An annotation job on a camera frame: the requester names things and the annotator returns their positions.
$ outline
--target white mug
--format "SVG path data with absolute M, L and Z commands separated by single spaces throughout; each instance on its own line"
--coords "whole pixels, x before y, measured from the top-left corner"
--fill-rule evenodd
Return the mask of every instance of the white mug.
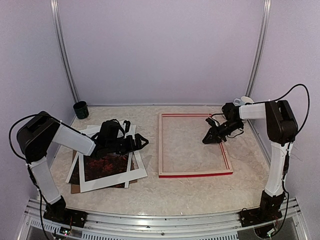
M 233 101 L 233 104 L 235 106 L 243 106 L 243 105 L 246 105 L 246 104 L 253 104 L 253 103 L 254 103 L 254 101 L 248 96 L 242 96 L 241 98 L 236 98 Z

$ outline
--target mug handle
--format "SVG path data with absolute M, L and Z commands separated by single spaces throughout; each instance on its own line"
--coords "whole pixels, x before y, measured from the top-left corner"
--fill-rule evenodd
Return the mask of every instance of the mug handle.
M 240 104 L 240 102 L 241 102 L 241 99 L 239 99 L 239 98 L 235 98 L 233 100 L 233 104 L 236 105 L 236 106 L 238 106 Z

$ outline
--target marble table surface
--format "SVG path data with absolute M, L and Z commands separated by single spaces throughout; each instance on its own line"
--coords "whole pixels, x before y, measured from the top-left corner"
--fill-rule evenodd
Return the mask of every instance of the marble table surface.
M 228 138 L 225 143 L 232 175 L 158 177 L 159 113 L 220 112 L 220 107 L 216 106 L 90 107 L 89 117 L 75 119 L 72 126 L 82 130 L 110 119 L 130 120 L 136 125 L 136 132 L 150 142 L 140 151 L 148 177 L 130 184 L 129 188 L 103 188 L 71 194 L 71 186 L 65 181 L 72 163 L 72 150 L 61 146 L 51 166 L 54 182 L 68 207 L 103 213 L 172 216 L 256 207 L 268 180 L 269 167 L 247 122 L 244 123 L 244 134 Z

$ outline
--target white picture mat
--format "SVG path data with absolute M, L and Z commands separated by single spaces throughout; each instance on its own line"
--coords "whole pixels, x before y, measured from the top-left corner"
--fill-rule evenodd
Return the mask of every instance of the white picture mat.
M 119 123 L 121 124 L 122 128 L 125 129 L 124 120 L 123 120 L 123 121 L 120 121 Z M 88 125 L 88 126 L 86 127 L 86 129 L 81 130 L 80 132 L 83 133 L 83 134 L 86 134 L 88 137 L 92 137 L 94 134 L 96 134 L 97 132 L 100 131 L 100 128 L 101 128 L 101 126 L 99 126 L 99 125 Z M 130 126 L 129 131 L 128 131 L 125 135 L 126 135 L 126 136 L 129 135 L 129 134 L 134 135 L 135 132 L 136 132 L 136 126 L 133 125 L 133 126 Z M 76 154 L 75 154 L 75 156 L 74 156 L 74 159 L 73 159 L 71 168 L 70 168 L 69 173 L 68 173 L 68 175 L 67 175 L 67 177 L 66 177 L 66 180 L 65 180 L 65 182 L 66 182 L 67 184 L 70 182 L 72 173 L 73 173 L 73 171 L 74 171 L 74 168 L 75 168 L 76 163 L 77 163 L 78 158 L 79 158 L 79 154 L 81 154 L 81 153 L 76 152 Z M 131 170 L 132 156 L 133 156 L 133 154 L 132 154 L 132 152 L 130 152 L 130 153 L 129 153 L 129 156 L 128 156 L 128 164 L 127 164 L 127 168 L 126 168 L 127 172 L 129 172 L 129 171 Z M 129 187 L 129 183 L 130 183 L 129 181 L 125 182 L 124 188 L 128 188 L 128 187 Z
M 85 134 L 95 134 L 100 130 L 100 127 L 96 128 L 90 128 L 83 130 Z M 131 125 L 128 135 L 133 135 L 133 138 L 135 136 L 136 132 L 136 126 Z M 103 178 L 91 180 L 91 181 L 85 181 L 85 167 L 84 167 L 84 155 L 79 153 L 79 178 L 80 178 L 80 192 L 88 192 L 96 189 L 106 188 L 117 184 L 122 184 L 125 182 L 130 182 L 133 180 L 141 179 L 144 177 L 147 177 L 147 171 L 145 169 L 144 163 L 142 161 L 141 155 L 139 151 L 133 152 L 135 156 L 135 160 L 137 162 L 138 169 L 134 169 L 131 171 L 115 174 L 112 176 L 106 176 Z

